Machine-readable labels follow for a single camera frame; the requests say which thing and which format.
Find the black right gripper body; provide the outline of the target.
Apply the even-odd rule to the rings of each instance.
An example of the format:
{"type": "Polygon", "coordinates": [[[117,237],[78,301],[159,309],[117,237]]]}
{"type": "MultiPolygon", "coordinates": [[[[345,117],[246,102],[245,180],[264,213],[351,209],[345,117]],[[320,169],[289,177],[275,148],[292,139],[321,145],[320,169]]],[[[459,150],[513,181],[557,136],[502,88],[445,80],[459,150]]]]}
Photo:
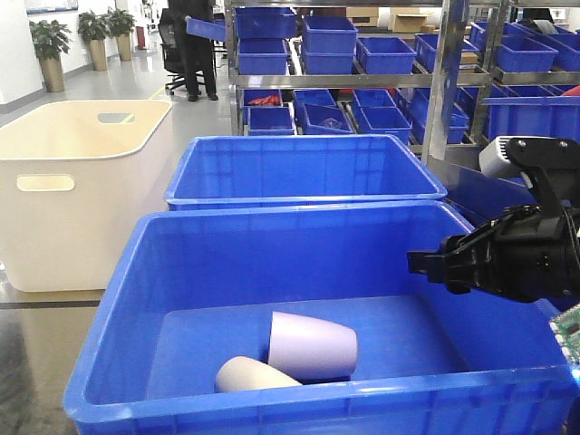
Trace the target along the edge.
{"type": "Polygon", "coordinates": [[[579,145],[537,137],[523,149],[507,144],[529,176],[532,205],[514,206],[490,228],[489,277],[493,295],[520,302],[579,296],[579,145]]]}

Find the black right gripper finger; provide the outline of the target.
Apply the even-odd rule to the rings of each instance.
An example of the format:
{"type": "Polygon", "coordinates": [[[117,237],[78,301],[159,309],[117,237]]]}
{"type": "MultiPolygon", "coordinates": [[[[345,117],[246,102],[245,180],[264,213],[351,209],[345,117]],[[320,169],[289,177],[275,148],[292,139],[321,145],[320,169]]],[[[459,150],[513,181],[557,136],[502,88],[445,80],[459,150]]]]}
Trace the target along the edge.
{"type": "Polygon", "coordinates": [[[427,276],[430,283],[444,284],[454,295],[472,289],[491,294],[491,238],[490,228],[477,228],[467,235],[445,238],[436,251],[408,251],[409,272],[427,276]]]}

